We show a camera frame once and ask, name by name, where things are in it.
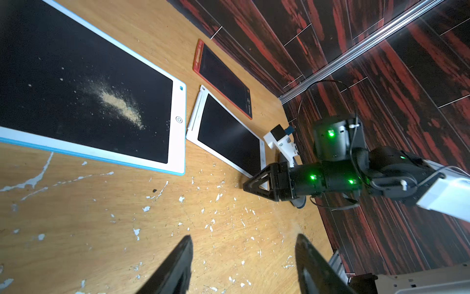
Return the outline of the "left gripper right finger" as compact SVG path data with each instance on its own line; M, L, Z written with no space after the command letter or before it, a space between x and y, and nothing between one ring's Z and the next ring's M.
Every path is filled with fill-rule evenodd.
M355 294L308 238L299 234L295 246L296 269L302 294Z

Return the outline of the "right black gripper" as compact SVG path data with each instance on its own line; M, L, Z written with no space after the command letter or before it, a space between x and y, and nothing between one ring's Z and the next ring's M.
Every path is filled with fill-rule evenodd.
M316 163L295 165L290 154L286 162L269 164L247 180L243 190L274 202L361 190L367 170L367 147L359 117L322 119L315 122L312 133Z

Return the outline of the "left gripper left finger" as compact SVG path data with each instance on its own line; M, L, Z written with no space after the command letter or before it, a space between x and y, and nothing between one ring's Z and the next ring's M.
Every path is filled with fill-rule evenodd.
M137 294L186 294L192 275L193 242L186 235Z

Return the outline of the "red drawing tablet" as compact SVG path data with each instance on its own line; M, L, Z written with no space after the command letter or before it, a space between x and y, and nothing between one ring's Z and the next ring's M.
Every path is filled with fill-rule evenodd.
M193 71L253 119L250 90L201 39L195 50Z

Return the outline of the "blue-edged white drawing tablet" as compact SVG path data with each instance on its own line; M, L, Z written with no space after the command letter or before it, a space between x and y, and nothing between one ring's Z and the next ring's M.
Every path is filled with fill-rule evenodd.
M1 141L182 176L186 85L55 1L1 2Z

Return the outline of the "grey microfibre cloth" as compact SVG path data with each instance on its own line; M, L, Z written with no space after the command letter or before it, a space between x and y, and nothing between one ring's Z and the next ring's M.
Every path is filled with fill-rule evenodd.
M307 199L306 199L306 196L302 196L299 198L292 199L290 200L290 202L297 209L302 209L303 207L305 207Z

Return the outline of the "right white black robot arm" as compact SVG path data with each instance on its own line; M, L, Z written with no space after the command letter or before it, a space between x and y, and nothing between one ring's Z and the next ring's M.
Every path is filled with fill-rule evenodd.
M341 193L348 208L359 206L362 191L408 206L470 219L470 176L391 147L367 149L361 120L355 115L331 116L313 125L317 162L297 165L296 145L277 126L266 137L285 161L265 167L246 181L244 191L274 202L302 208L308 199Z

